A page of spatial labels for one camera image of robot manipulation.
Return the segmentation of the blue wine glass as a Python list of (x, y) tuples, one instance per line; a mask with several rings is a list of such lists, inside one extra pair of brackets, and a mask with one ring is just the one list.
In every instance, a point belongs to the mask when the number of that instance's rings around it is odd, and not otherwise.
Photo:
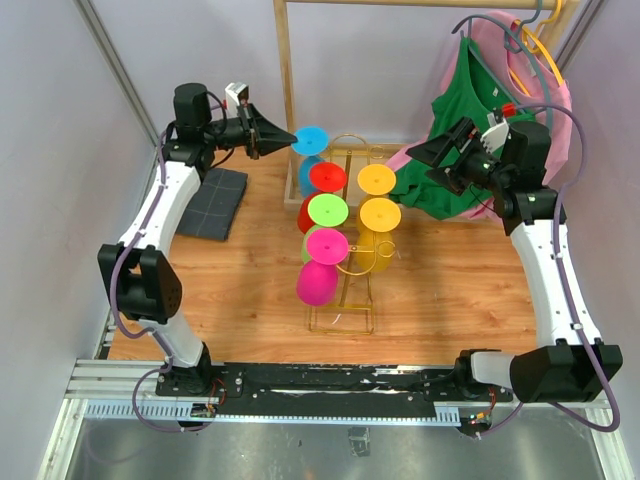
[(317, 191), (310, 180), (310, 172), (315, 165), (324, 162), (320, 154), (329, 145), (329, 135), (318, 126), (307, 126), (299, 129), (295, 136), (297, 142), (292, 149), (302, 157), (297, 173), (298, 188), (301, 196), (306, 198)]

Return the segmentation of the red wine glass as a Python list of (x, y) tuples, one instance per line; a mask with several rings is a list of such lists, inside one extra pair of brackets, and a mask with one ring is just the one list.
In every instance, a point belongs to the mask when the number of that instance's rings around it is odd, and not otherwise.
[(306, 175), (300, 182), (303, 203), (297, 216), (297, 226), (303, 234), (306, 234), (314, 226), (314, 222), (308, 212), (311, 200), (321, 193), (338, 192), (346, 186), (346, 183), (346, 172), (335, 163), (317, 162), (306, 171)]

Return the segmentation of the green wine glass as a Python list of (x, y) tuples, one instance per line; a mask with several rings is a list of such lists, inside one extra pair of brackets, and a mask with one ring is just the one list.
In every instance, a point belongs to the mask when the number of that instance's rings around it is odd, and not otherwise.
[(298, 212), (297, 226), (304, 235), (301, 259), (306, 264), (311, 256), (307, 251), (309, 236), (319, 228), (341, 226), (349, 216), (347, 203), (333, 193), (315, 193), (307, 197)]

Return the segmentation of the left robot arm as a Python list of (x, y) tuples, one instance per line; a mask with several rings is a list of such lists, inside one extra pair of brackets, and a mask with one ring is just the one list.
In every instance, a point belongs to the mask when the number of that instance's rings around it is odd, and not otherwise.
[(214, 383), (206, 344), (180, 310), (182, 284), (169, 260), (179, 222), (214, 166), (218, 150), (244, 148), (252, 159), (295, 143), (250, 102), (249, 87), (232, 82), (217, 97), (201, 83), (175, 88), (174, 119), (157, 146), (150, 192), (131, 226), (97, 260), (111, 313), (128, 338), (151, 336), (164, 353), (156, 384), (160, 396), (204, 396)]

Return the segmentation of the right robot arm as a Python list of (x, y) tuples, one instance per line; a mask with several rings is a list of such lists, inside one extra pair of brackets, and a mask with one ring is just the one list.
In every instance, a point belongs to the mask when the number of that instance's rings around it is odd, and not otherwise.
[(590, 402), (621, 368), (619, 346), (607, 345), (582, 298), (567, 242), (566, 216), (555, 190), (543, 183), (551, 147), (548, 128), (536, 121), (502, 121), (480, 132), (464, 117), (445, 133), (408, 149), (427, 165), (426, 175), (462, 195), (490, 191), (521, 260), (535, 319), (536, 349), (510, 355), (464, 350), (453, 375), (455, 392), (474, 400), (489, 385), (524, 403)]

